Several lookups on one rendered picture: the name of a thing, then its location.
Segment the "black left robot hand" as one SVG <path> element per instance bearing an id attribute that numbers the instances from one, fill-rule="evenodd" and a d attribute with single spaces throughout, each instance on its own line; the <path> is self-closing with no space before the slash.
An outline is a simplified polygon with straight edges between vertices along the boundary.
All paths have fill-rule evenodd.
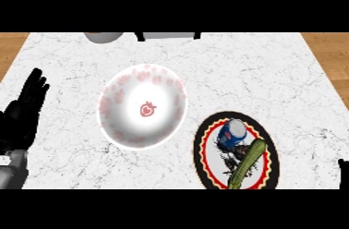
<path id="1" fill-rule="evenodd" d="M 27 151 L 33 145 L 49 87 L 44 71 L 35 68 L 18 99 L 0 111 L 0 155 L 15 150 Z"/>

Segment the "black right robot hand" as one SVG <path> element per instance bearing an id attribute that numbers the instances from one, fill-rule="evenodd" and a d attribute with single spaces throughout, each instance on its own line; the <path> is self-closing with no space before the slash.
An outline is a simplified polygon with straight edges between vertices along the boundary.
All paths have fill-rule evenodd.
<path id="1" fill-rule="evenodd" d="M 349 161 L 339 159 L 341 166 L 341 189 L 349 190 Z"/>

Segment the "green squash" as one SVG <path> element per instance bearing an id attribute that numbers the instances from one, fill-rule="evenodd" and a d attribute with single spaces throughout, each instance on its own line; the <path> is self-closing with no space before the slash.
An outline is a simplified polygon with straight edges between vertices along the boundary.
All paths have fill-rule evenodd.
<path id="1" fill-rule="evenodd" d="M 230 189 L 240 189 L 246 174 L 248 174 L 255 162 L 261 158 L 261 156 L 265 152 L 265 149 L 267 149 L 265 140 L 255 139 L 254 143 L 248 149 L 248 153 L 245 155 L 245 158 L 243 158 L 243 160 L 239 164 L 239 167 L 236 169 L 236 172 L 233 173 L 233 176 L 230 178 L 230 184 L 228 184 Z"/>

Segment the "white bowl with red print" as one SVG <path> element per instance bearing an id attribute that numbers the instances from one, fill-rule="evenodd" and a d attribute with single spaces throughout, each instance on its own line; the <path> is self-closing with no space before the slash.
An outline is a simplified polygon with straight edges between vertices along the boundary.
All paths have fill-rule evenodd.
<path id="1" fill-rule="evenodd" d="M 146 151 L 181 129 L 188 109 L 186 85 L 165 66 L 140 64 L 107 82 L 97 105 L 103 135 L 117 148 Z"/>

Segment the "black-rimmed patterned plate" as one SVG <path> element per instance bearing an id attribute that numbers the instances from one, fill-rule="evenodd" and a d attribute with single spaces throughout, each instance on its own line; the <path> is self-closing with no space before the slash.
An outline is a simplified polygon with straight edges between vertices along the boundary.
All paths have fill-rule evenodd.
<path id="1" fill-rule="evenodd" d="M 233 147 L 218 142 L 220 131 L 230 119 L 240 119 L 248 137 Z M 194 162 L 203 185 L 209 189 L 228 189 L 230 178 L 255 139 L 267 142 L 265 152 L 255 162 L 242 182 L 242 189 L 276 189 L 280 177 L 279 152 L 271 135 L 254 118 L 239 112 L 211 115 L 202 123 L 194 140 Z"/>

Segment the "blue can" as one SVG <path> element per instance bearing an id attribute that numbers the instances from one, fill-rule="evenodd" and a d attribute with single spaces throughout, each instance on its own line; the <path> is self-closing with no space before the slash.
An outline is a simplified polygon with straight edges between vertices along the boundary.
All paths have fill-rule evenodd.
<path id="1" fill-rule="evenodd" d="M 240 119 L 230 119 L 218 133 L 218 143 L 233 148 L 248 137 L 248 128 Z"/>

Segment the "grey round pot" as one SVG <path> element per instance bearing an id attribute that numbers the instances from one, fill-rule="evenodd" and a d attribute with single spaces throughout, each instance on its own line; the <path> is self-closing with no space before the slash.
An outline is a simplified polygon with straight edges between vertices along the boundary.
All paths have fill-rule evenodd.
<path id="1" fill-rule="evenodd" d="M 88 39 L 94 43 L 109 43 L 116 41 L 123 33 L 122 32 L 86 32 Z"/>

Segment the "grey appliance with black legs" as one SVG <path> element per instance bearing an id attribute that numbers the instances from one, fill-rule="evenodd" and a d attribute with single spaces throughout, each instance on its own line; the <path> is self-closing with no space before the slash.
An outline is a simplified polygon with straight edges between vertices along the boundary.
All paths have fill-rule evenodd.
<path id="1" fill-rule="evenodd" d="M 146 42 L 150 39 L 191 38 L 197 40 L 202 37 L 200 32 L 137 32 L 137 39 Z"/>

